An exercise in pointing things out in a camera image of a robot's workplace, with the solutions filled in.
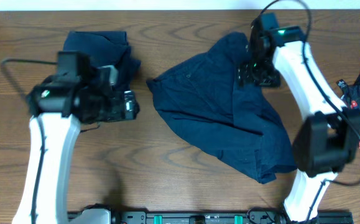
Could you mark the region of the navy blue shorts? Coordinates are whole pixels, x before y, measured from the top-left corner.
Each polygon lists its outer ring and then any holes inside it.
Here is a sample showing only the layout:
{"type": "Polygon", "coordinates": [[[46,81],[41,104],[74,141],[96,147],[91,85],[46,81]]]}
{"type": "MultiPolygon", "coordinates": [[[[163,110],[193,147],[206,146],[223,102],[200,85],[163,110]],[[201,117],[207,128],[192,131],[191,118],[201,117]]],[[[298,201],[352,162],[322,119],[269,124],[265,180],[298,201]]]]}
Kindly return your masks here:
{"type": "Polygon", "coordinates": [[[247,45],[245,34],[232,32],[147,86],[155,110],[177,136],[266,184],[296,165],[281,118],[261,88],[236,82],[250,59],[247,45]]]}

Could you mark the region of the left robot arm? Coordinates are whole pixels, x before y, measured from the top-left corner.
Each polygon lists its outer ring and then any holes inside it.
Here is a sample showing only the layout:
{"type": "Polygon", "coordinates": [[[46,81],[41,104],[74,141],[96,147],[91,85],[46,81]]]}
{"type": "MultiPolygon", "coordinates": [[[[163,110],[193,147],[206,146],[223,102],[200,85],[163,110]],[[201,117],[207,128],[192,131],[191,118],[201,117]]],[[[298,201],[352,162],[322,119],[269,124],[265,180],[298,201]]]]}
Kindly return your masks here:
{"type": "Polygon", "coordinates": [[[139,105],[129,85],[139,62],[123,57],[97,63],[78,51],[61,51],[56,72],[26,96],[30,157],[14,223],[117,223],[107,205],[67,210],[72,156],[81,133],[101,123],[134,120],[139,105]]]}

